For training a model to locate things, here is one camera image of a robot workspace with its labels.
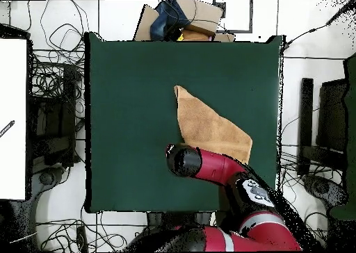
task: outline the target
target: cloth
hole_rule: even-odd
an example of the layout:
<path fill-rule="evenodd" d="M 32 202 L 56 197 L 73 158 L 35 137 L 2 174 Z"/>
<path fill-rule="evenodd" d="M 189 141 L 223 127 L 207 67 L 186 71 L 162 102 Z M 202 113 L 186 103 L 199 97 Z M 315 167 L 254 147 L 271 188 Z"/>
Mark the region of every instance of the cloth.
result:
<path fill-rule="evenodd" d="M 191 147 L 226 154 L 243 163 L 250 158 L 252 139 L 242 129 L 176 85 L 177 119 L 184 142 Z"/>

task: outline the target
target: green table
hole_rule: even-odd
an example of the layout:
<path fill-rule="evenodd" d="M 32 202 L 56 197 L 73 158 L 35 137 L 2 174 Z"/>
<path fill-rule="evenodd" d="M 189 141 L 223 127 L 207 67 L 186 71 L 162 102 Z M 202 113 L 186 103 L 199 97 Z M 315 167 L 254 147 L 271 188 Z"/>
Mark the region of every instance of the green table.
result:
<path fill-rule="evenodd" d="M 219 209 L 215 185 L 168 171 L 165 148 L 183 141 L 174 85 L 252 137 L 249 164 L 275 187 L 282 37 L 266 44 L 85 39 L 90 212 Z"/>

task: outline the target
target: red robot arm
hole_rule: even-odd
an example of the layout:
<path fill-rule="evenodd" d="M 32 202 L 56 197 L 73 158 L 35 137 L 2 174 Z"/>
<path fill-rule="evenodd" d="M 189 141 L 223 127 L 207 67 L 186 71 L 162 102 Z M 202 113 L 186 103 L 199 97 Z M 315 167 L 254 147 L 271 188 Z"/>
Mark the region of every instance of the red robot arm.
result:
<path fill-rule="evenodd" d="M 246 165 L 187 145 L 168 145 L 165 156 L 175 175 L 210 181 L 223 189 L 229 216 L 225 228 L 203 228 L 204 251 L 301 250 Z"/>

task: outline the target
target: white strip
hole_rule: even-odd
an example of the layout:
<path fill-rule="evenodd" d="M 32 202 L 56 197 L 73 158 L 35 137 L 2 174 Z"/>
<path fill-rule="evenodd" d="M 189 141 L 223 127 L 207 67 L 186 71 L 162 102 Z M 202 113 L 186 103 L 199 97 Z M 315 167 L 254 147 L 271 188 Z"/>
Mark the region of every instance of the white strip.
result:
<path fill-rule="evenodd" d="M 246 220 L 240 227 L 240 233 L 243 231 L 245 227 L 250 229 L 253 224 L 255 226 L 265 222 L 274 222 L 283 225 L 285 227 L 285 224 L 280 217 L 270 213 L 261 213 L 261 214 L 254 215 L 248 220 Z"/>
<path fill-rule="evenodd" d="M 222 232 L 222 235 L 224 236 L 225 251 L 234 252 L 234 241 L 232 240 L 231 236 L 226 234 L 220 227 L 218 229 Z"/>

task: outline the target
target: white screen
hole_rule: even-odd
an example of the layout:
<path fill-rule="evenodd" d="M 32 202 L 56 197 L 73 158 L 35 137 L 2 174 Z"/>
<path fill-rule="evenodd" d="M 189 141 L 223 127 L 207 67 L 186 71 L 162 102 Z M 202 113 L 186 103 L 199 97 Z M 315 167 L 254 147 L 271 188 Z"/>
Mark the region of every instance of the white screen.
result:
<path fill-rule="evenodd" d="M 0 38 L 0 199 L 25 199 L 26 40 Z"/>

